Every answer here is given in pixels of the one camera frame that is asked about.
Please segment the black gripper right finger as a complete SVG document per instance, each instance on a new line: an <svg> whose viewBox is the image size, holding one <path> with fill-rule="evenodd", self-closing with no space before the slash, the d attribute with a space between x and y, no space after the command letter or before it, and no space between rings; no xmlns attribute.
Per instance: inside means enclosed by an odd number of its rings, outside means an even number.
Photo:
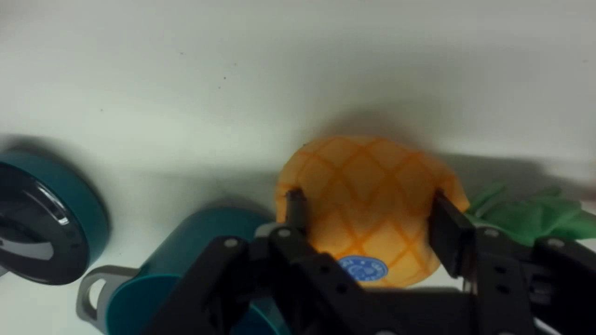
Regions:
<svg viewBox="0 0 596 335"><path fill-rule="evenodd" d="M451 278L462 278L473 237L471 222L438 192L428 216L428 244Z"/></svg>

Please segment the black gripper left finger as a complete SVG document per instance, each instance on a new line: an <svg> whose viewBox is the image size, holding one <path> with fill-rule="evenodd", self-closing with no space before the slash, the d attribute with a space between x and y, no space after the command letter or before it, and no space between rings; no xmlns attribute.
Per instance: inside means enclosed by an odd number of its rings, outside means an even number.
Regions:
<svg viewBox="0 0 596 335"><path fill-rule="evenodd" d="M309 205L307 198L302 188L292 188L285 196L287 214L285 224L287 227L296 233L302 240L307 239L309 227Z"/></svg>

